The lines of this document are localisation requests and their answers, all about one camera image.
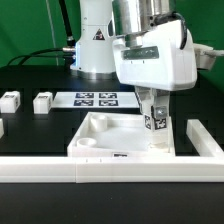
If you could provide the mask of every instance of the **white block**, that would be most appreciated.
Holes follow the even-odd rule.
[[[50,92],[39,93],[33,101],[35,114],[48,114],[53,102],[53,94]]]
[[[0,99],[1,113],[15,113],[20,106],[18,91],[6,92]]]
[[[3,120],[0,119],[0,138],[4,135]]]

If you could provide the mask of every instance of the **black table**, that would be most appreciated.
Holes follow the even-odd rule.
[[[39,92],[133,91],[118,80],[87,81],[63,67],[0,69],[0,95],[21,93],[15,114],[1,114],[5,135],[0,156],[66,156],[88,110],[51,110],[34,115]],[[138,109],[105,109],[135,113]],[[197,152],[186,137],[187,119],[200,119],[223,148],[223,94],[199,75],[194,89],[171,93],[177,155]],[[223,183],[0,184],[0,223],[223,223]]]

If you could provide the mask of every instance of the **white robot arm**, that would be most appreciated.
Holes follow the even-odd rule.
[[[118,79],[135,86],[151,147],[168,145],[169,91],[194,87],[195,52],[171,0],[113,0]]]

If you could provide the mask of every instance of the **white tray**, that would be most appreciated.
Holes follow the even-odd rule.
[[[100,132],[92,128],[92,117],[104,117],[105,130]],[[75,157],[170,157],[175,156],[172,125],[170,125],[169,146],[149,145],[142,115],[93,113],[89,112],[68,147],[68,156]],[[96,141],[96,145],[88,146],[78,143],[81,140]]]

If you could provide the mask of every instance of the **green background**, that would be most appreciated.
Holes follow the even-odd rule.
[[[79,0],[65,0],[73,35],[81,34]],[[49,0],[57,47],[66,46],[58,0]],[[224,49],[224,1],[176,0],[194,42]],[[46,0],[0,0],[0,67],[19,55],[53,47]],[[31,59],[27,64],[56,64],[55,59]],[[210,72],[200,72],[224,92],[224,58]]]

